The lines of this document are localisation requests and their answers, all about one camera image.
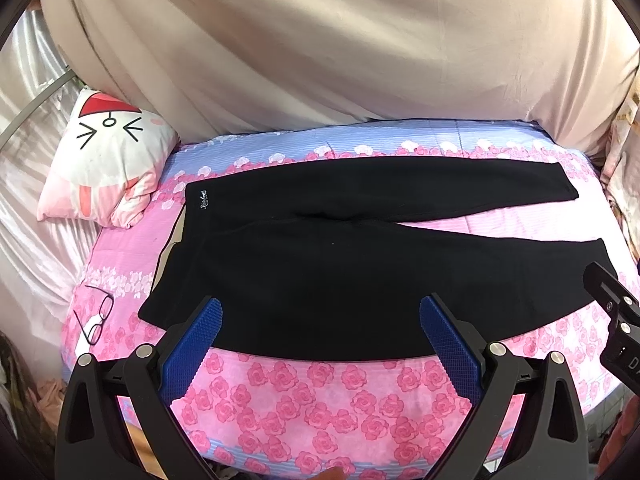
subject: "blue gripper pad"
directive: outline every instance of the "blue gripper pad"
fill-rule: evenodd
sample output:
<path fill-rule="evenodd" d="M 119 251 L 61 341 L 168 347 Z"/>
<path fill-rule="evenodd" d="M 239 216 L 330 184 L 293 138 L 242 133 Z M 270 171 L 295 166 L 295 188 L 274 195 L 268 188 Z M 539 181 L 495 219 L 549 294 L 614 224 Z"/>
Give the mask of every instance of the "blue gripper pad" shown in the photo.
<path fill-rule="evenodd" d="M 209 300 L 162 366 L 158 394 L 167 406 L 185 396 L 221 326 L 222 305 Z"/>
<path fill-rule="evenodd" d="M 420 302 L 420 325 L 444 366 L 456 393 L 475 406 L 482 399 L 480 365 L 458 330 L 431 297 Z"/>

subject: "black eyeglasses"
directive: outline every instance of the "black eyeglasses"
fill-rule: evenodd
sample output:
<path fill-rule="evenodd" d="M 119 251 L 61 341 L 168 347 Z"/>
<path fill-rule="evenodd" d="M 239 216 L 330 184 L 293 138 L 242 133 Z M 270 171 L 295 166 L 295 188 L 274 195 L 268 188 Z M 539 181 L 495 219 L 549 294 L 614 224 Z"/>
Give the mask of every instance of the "black eyeglasses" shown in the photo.
<path fill-rule="evenodd" d="M 82 335 L 84 335 L 84 338 L 89 343 L 89 345 L 93 346 L 97 344 L 98 341 L 100 341 L 100 336 L 102 335 L 102 326 L 104 325 L 104 322 L 107 321 L 107 318 L 109 317 L 109 314 L 113 309 L 114 299 L 112 294 L 108 293 L 106 290 L 102 290 L 101 288 L 98 288 L 97 286 L 85 285 L 85 287 L 94 288 L 95 290 L 99 290 L 100 292 L 106 294 L 106 296 L 102 300 L 102 303 L 100 304 L 100 309 L 98 309 L 98 314 L 100 314 L 100 322 L 93 325 L 89 329 L 88 333 L 84 331 L 84 327 L 82 326 L 82 322 L 78 317 L 78 313 L 74 310 L 74 315 L 78 320 L 78 324 L 80 325 L 80 330 L 82 330 Z"/>

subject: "silver bolt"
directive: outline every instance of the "silver bolt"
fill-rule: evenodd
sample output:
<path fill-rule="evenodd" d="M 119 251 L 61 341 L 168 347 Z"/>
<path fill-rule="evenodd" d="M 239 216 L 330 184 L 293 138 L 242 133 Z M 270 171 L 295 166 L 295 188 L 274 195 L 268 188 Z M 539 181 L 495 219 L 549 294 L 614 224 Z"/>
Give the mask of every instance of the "silver bolt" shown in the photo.
<path fill-rule="evenodd" d="M 561 365 L 564 363 L 564 356 L 560 352 L 551 352 L 551 360 L 556 364 Z"/>
<path fill-rule="evenodd" d="M 489 352 L 493 355 L 502 356 L 507 353 L 507 348 L 502 343 L 491 343 L 489 345 Z"/>
<path fill-rule="evenodd" d="M 80 366 L 87 366 L 88 364 L 91 363 L 91 360 L 94 358 L 94 356 L 92 356 L 91 354 L 82 354 L 79 358 L 78 358 L 78 364 Z"/>
<path fill-rule="evenodd" d="M 136 348 L 136 355 L 142 359 L 145 357 L 149 357 L 154 351 L 154 348 L 151 345 L 140 345 Z"/>

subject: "cartoon face on pillow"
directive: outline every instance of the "cartoon face on pillow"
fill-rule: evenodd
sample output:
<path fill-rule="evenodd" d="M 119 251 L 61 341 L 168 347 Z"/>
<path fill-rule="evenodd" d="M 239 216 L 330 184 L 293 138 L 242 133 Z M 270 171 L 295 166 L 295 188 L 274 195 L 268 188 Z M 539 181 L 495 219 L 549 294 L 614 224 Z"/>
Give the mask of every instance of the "cartoon face on pillow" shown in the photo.
<path fill-rule="evenodd" d="M 175 132 L 157 114 L 83 90 L 51 165 L 38 219 L 133 225 L 158 184 Z"/>

